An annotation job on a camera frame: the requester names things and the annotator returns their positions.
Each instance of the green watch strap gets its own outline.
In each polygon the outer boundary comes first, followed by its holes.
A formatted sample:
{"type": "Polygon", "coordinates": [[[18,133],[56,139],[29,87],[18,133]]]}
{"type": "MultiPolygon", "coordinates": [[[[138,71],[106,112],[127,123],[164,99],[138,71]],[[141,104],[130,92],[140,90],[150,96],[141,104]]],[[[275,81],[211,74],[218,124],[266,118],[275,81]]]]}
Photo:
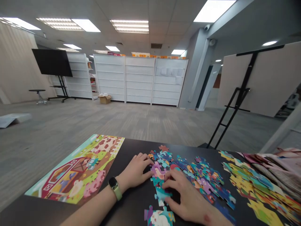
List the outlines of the green watch strap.
{"type": "Polygon", "coordinates": [[[119,201],[122,198],[121,191],[119,189],[119,186],[117,185],[115,188],[113,188],[113,191],[116,195],[117,201],[119,201]]]}

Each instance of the floor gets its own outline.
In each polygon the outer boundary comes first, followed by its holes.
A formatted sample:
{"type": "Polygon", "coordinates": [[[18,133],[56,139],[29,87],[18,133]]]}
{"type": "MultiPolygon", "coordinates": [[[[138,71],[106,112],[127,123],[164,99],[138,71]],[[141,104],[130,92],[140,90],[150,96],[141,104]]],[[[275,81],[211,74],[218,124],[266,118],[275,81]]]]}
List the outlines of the floor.
{"type": "MultiPolygon", "coordinates": [[[[100,105],[98,100],[69,99],[65,103],[52,100],[47,105],[0,104],[0,115],[9,113],[31,113],[33,118],[0,130],[0,211],[94,133],[199,146],[210,140],[223,110],[191,111],[120,102],[100,105]]],[[[238,112],[218,148],[258,152],[281,123],[238,112]]]]}

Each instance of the black stool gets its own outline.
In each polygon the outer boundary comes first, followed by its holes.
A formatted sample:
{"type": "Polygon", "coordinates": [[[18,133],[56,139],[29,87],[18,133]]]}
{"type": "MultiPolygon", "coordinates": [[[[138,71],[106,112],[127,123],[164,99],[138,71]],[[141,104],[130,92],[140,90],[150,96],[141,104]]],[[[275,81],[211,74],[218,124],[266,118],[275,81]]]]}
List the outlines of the black stool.
{"type": "Polygon", "coordinates": [[[44,89],[30,89],[29,91],[37,92],[37,94],[39,95],[39,100],[37,101],[37,104],[46,104],[48,102],[47,100],[44,100],[40,94],[40,92],[45,91],[44,89]]]}

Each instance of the curtain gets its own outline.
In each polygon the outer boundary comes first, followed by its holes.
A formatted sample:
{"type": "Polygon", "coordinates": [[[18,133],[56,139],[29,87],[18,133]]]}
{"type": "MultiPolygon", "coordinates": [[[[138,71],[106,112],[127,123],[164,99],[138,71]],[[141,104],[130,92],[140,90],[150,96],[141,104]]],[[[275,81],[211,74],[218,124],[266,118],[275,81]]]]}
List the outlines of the curtain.
{"type": "Polygon", "coordinates": [[[0,98],[4,104],[38,99],[30,89],[45,89],[43,98],[56,96],[32,53],[37,48],[34,34],[0,23],[0,98]]]}

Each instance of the black table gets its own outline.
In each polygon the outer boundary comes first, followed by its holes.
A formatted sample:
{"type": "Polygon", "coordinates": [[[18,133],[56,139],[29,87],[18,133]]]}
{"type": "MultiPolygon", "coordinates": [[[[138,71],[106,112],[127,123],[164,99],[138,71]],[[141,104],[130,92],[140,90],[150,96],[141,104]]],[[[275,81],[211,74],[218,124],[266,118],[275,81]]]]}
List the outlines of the black table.
{"type": "MultiPolygon", "coordinates": [[[[204,157],[210,164],[210,167],[220,173],[224,179],[223,186],[236,199],[235,210],[230,209],[224,200],[219,199],[219,203],[229,209],[230,215],[236,219],[236,225],[267,225],[256,218],[253,209],[247,206],[248,199],[241,197],[236,190],[237,188],[231,184],[229,180],[230,173],[225,171],[221,164],[228,161],[221,157],[217,150],[125,139],[100,190],[108,184],[108,180],[112,176],[117,176],[123,171],[135,154],[139,152],[149,153],[151,150],[160,151],[158,148],[160,145],[166,145],[174,159],[177,155],[180,155],[192,163],[195,162],[194,158],[196,156],[204,157]]],[[[231,154],[245,162],[238,153],[232,152],[231,154]]],[[[146,226],[147,222],[144,221],[145,209],[149,209],[149,206],[152,205],[154,210],[163,210],[163,207],[158,206],[158,201],[154,197],[155,194],[156,189],[150,180],[136,188],[129,189],[124,193],[122,200],[115,204],[101,225],[146,226]]],[[[0,213],[0,225],[59,225],[78,208],[78,205],[21,195],[0,213]]],[[[283,223],[288,223],[281,214],[277,211],[275,212],[283,223]]],[[[176,222],[174,225],[176,226],[195,225],[183,221],[177,215],[175,215],[175,218],[176,222]]]]}

